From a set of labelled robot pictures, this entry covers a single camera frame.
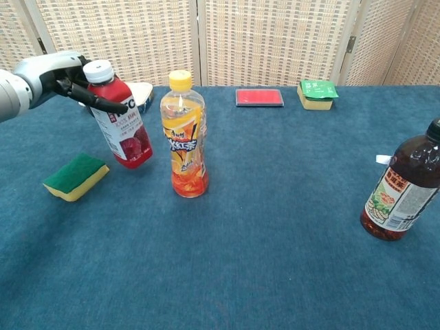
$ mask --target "hinge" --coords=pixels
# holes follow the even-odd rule
[[[356,42],[356,37],[355,36],[350,36],[349,44],[346,46],[346,52],[347,53],[351,54],[351,52],[353,51],[353,47],[355,45],[355,42]]]
[[[43,54],[47,54],[46,47],[44,47],[44,43],[41,40],[41,38],[37,38],[37,40],[38,40],[38,43],[40,44],[40,47],[41,47],[41,50],[43,51]]]

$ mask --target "green package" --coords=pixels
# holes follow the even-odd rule
[[[325,80],[302,80],[301,89],[307,98],[338,98],[335,84]]]

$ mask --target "kitchen sponge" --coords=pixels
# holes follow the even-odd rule
[[[108,172],[109,168],[102,160],[81,153],[44,180],[43,185],[54,196],[65,201],[76,201]]]

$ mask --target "small red case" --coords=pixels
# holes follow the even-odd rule
[[[279,89],[237,89],[238,107],[283,107],[284,101]]]

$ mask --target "white bottle cap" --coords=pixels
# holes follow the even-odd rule
[[[87,63],[82,70],[85,78],[91,84],[103,83],[115,76],[109,60],[93,60]]]

